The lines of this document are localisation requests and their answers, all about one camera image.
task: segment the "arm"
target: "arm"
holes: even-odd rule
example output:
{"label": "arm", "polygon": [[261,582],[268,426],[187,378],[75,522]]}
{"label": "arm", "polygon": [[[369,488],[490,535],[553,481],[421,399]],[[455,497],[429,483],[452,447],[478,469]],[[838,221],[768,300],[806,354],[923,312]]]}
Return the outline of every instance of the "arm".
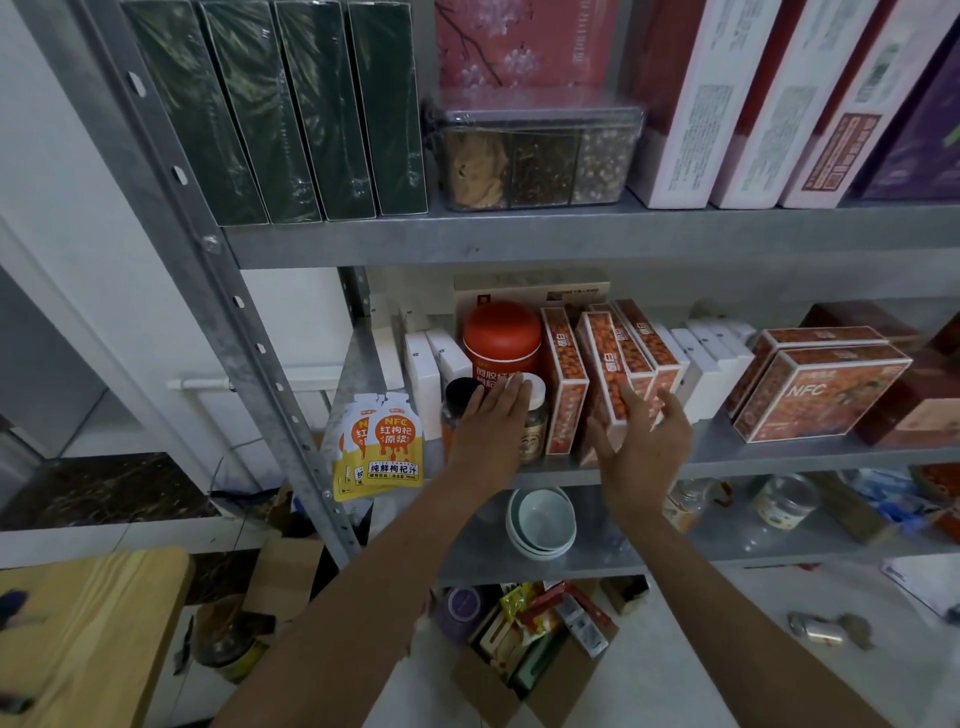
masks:
{"label": "arm", "polygon": [[704,669],[742,728],[846,725],[890,728],[846,683],[777,627],[663,517],[663,499],[690,453],[692,429],[677,398],[659,392],[664,419],[621,388],[630,424],[620,452],[588,423],[604,497],[642,557]]}
{"label": "arm", "polygon": [[410,642],[447,549],[519,465],[530,384],[478,387],[444,471],[313,600],[212,728],[360,728]]}

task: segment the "purple container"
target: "purple container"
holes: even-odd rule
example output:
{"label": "purple container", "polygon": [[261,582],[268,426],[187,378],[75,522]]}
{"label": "purple container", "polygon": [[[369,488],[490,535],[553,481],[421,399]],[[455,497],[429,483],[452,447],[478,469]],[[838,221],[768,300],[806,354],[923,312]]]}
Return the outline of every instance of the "purple container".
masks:
{"label": "purple container", "polygon": [[954,29],[862,181],[865,200],[960,200],[960,42]]}

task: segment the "clear plastic container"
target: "clear plastic container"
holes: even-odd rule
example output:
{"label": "clear plastic container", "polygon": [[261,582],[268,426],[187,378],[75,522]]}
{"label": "clear plastic container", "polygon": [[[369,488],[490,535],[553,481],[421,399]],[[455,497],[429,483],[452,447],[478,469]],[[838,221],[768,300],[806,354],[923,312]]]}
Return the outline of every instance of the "clear plastic container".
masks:
{"label": "clear plastic container", "polygon": [[594,88],[467,88],[426,117],[447,205],[474,211],[615,203],[644,114]]}

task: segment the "shelf upright post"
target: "shelf upright post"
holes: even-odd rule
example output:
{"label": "shelf upright post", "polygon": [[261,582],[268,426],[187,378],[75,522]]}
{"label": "shelf upright post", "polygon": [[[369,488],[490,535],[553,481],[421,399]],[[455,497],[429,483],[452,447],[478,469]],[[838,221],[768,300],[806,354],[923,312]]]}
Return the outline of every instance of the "shelf upright post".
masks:
{"label": "shelf upright post", "polygon": [[330,476],[306,418],[119,3],[14,4],[294,493],[342,567],[360,546],[344,509],[333,502]]}

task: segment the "red canister lid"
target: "red canister lid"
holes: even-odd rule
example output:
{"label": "red canister lid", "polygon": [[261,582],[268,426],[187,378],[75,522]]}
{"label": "red canister lid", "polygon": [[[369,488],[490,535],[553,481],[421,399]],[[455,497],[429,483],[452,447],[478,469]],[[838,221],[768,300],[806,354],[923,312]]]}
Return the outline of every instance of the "red canister lid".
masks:
{"label": "red canister lid", "polygon": [[467,316],[464,346],[495,361],[524,359],[540,347],[540,319],[519,303],[485,303]]}

